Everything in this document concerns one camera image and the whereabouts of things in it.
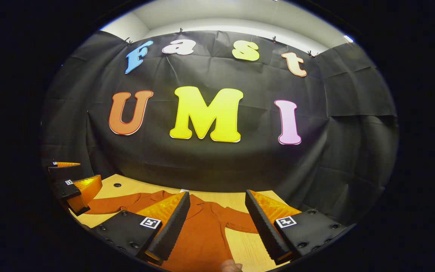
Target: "finger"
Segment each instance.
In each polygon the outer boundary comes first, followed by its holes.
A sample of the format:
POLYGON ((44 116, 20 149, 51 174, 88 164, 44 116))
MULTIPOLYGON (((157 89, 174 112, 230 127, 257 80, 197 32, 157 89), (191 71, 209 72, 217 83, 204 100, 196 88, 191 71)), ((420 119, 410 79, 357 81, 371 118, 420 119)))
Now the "finger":
POLYGON ((243 272, 235 264, 226 265, 221 269, 221 272, 243 272))
POLYGON ((234 260, 225 260, 221 263, 221 269, 223 269, 223 267, 227 265, 234 265, 234 264, 235 264, 234 260))

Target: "white wall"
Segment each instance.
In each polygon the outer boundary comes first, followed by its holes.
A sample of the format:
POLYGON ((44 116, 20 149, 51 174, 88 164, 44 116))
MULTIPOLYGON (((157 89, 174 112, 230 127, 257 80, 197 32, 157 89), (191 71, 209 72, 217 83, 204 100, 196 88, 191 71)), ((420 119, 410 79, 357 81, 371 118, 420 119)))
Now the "white wall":
POLYGON ((127 41, 134 42, 142 40, 149 32, 149 28, 132 12, 115 19, 101 30, 112 33, 123 40, 130 37, 127 41))
POLYGON ((318 43, 306 36, 289 31, 288 29, 280 28, 279 26, 273 26, 250 20, 228 18, 197 19, 173 23, 152 29, 151 31, 147 32, 142 39, 179 32, 180 28, 183 28, 183 31, 232 31, 252 34, 269 39, 272 39, 274 36, 276 36, 276 41, 293 46, 294 48, 304 52, 311 50, 313 55, 329 49, 321 43, 318 43))

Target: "human hand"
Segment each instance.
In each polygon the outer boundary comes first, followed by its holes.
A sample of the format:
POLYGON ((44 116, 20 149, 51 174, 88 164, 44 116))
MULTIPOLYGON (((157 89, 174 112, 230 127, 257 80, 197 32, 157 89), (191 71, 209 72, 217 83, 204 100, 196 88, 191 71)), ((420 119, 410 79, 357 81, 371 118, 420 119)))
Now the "human hand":
POLYGON ((243 272, 243 265, 235 263, 234 260, 225 260, 221 263, 221 272, 243 272))

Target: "shirt sleeve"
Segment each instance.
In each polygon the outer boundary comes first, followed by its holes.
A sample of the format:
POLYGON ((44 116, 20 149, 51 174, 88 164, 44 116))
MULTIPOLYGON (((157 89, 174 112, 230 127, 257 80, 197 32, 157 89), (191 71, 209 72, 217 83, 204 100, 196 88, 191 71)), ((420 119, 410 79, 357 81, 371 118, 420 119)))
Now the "shirt sleeve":
POLYGON ((237 231, 258 233, 248 213, 240 212, 229 207, 223 208, 215 202, 211 204, 211 209, 219 221, 226 222, 226 227, 237 231))
POLYGON ((88 215, 102 215, 104 213, 119 212, 122 207, 128 207, 136 203, 142 193, 134 193, 128 196, 116 196, 115 198, 93 199, 88 203, 90 210, 88 215))

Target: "light fixture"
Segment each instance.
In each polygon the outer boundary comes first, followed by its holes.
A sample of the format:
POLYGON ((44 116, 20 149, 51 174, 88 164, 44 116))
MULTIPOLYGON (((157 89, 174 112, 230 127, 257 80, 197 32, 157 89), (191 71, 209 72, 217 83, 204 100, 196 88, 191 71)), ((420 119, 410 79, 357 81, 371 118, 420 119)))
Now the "light fixture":
POLYGON ((349 43, 352 43, 353 42, 353 40, 349 37, 349 36, 347 36, 347 35, 345 35, 345 36, 343 36, 349 43))

